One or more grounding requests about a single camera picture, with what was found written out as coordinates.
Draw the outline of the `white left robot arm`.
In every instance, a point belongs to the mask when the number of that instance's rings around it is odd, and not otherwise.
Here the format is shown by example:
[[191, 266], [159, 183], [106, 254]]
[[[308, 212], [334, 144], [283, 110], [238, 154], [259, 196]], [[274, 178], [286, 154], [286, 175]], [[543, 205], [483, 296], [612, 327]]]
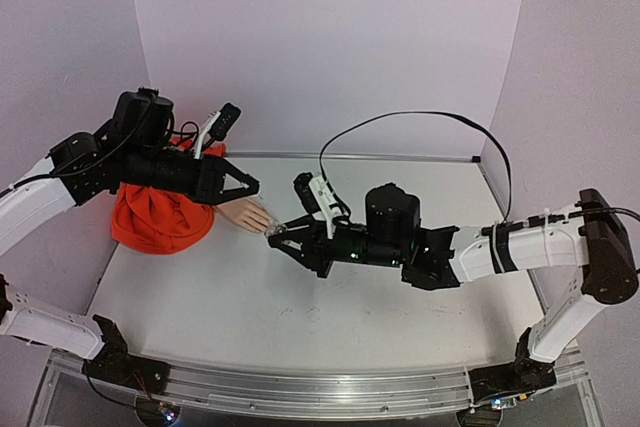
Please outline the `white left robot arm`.
[[[228, 160], [205, 154], [221, 142], [241, 115], [225, 104], [201, 129], [191, 148], [171, 144], [174, 104], [154, 89], [123, 92], [113, 116], [96, 132], [77, 132], [54, 146], [20, 180], [1, 193], [1, 250], [8, 252], [39, 226], [121, 184], [181, 194], [217, 206], [252, 196], [259, 182]], [[75, 315], [31, 299], [1, 283], [1, 332], [94, 359], [116, 384], [131, 380], [133, 358], [108, 344], [115, 324]]]

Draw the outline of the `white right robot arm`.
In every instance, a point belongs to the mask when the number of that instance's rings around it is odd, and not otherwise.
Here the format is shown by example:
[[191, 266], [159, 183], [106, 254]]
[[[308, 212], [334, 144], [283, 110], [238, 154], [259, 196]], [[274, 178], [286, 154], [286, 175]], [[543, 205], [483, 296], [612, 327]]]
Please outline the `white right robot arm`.
[[275, 225], [268, 244], [317, 277], [334, 263], [392, 267], [414, 288], [436, 291], [520, 271], [571, 267], [562, 296], [522, 336], [524, 357], [553, 363], [606, 307], [639, 290], [622, 208], [609, 206], [594, 189], [557, 212], [484, 227], [421, 225], [420, 200], [393, 183], [370, 190], [365, 221], [348, 220], [326, 187], [301, 187], [305, 216]]

